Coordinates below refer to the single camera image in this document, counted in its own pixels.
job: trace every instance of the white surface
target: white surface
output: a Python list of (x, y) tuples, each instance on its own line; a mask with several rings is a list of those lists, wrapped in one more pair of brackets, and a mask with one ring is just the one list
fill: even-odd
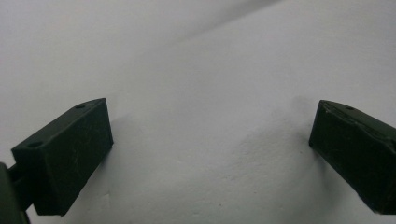
[(65, 217), (394, 223), (307, 145), (318, 100), (396, 126), (394, 1), (2, 1), (0, 156), (106, 97), (115, 139)]

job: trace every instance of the plastic part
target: plastic part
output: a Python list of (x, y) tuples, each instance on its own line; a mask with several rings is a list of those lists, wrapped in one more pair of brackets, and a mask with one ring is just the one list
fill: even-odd
[(74, 106), (12, 148), (9, 169), (22, 210), (65, 215), (111, 149), (106, 99)]
[(396, 214), (396, 129), (351, 106), (320, 101), (309, 145), (373, 211)]
[(0, 162), (0, 223), (29, 223), (26, 213), (21, 210), (17, 194), (5, 164)]

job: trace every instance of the dark green object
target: dark green object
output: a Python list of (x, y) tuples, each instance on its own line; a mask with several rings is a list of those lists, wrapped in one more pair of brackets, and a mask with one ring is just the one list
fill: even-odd
[(320, 101), (309, 145), (373, 211), (396, 214), (396, 129), (348, 105)]
[[(8, 172), (0, 166), (0, 180), (13, 188), (0, 188), (8, 195), (1, 204), (65, 215), (112, 145), (106, 99), (74, 106), (11, 149), (16, 164)], [(6, 209), (0, 207), (1, 216)]]

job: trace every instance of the dark green plastic block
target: dark green plastic block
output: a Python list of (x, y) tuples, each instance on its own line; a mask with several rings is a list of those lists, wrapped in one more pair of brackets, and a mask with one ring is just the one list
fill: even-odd
[(396, 214), (396, 129), (348, 105), (320, 101), (309, 145), (372, 210)]
[(112, 145), (106, 99), (98, 99), (71, 108), (12, 148), (35, 188), (37, 213), (65, 215)]

